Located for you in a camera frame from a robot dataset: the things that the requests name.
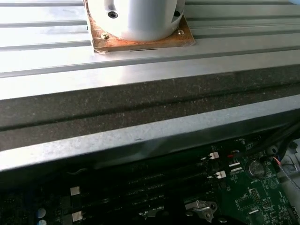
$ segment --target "wooden mounting plate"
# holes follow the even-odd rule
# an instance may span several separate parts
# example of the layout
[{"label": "wooden mounting plate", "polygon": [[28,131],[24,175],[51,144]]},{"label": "wooden mounting plate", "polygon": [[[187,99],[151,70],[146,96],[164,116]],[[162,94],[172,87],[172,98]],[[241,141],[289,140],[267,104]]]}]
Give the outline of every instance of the wooden mounting plate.
[{"label": "wooden mounting plate", "polygon": [[[182,47],[190,46],[195,43],[195,39],[191,30],[188,27],[188,23],[183,16],[178,29],[169,37],[153,42],[134,42],[120,39],[114,35],[108,33],[108,39],[102,39],[103,33],[107,34],[100,27],[98,27],[90,15],[88,0],[84,0],[85,10],[88,16],[89,32],[92,36],[92,45],[94,52],[105,54],[106,52],[114,51],[132,51],[132,50],[146,50],[146,49],[158,49],[169,47]],[[183,35],[178,34],[178,30],[184,32]]]}]

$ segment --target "motherboard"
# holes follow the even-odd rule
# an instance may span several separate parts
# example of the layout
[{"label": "motherboard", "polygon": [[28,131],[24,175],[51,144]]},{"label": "motherboard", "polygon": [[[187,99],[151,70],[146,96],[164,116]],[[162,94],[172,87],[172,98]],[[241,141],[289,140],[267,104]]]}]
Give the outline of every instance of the motherboard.
[{"label": "motherboard", "polygon": [[101,170],[58,171],[0,195],[1,225],[101,225],[124,215],[153,217],[176,196],[211,222],[296,225],[298,214],[264,152],[233,158],[268,133],[249,135]]}]

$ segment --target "red wire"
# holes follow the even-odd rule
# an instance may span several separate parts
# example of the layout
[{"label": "red wire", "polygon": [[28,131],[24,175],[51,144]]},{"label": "red wire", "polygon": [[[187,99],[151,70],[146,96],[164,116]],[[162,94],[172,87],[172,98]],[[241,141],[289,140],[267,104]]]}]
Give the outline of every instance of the red wire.
[{"label": "red wire", "polygon": [[276,159],[275,157],[273,157],[273,159],[277,162],[278,165],[281,165],[281,163],[278,159]]}]

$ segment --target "white cylindrical motor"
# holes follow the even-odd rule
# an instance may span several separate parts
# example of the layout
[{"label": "white cylindrical motor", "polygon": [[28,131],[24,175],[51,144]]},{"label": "white cylindrical motor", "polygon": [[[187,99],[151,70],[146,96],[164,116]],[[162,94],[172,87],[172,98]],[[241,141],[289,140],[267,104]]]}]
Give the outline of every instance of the white cylindrical motor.
[{"label": "white cylindrical motor", "polygon": [[97,26],[128,41],[157,41],[171,35],[183,16],[185,0],[89,0]]}]

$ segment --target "black cable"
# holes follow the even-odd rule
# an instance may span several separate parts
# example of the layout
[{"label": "black cable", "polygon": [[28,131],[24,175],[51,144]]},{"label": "black cable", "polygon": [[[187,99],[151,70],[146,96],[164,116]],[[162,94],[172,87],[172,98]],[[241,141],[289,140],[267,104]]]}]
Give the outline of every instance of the black cable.
[{"label": "black cable", "polygon": [[298,131],[300,131],[300,121],[297,121],[295,123],[292,123],[292,124],[289,124],[287,126],[280,128],[279,130],[277,130],[275,133],[273,133],[271,136],[266,138],[264,141],[262,141],[258,145],[254,146],[253,148],[251,148],[245,152],[235,154],[233,157],[240,158],[240,157],[251,156],[251,155],[257,154],[282,140],[286,140],[290,136],[294,137],[295,132],[298,133]]}]

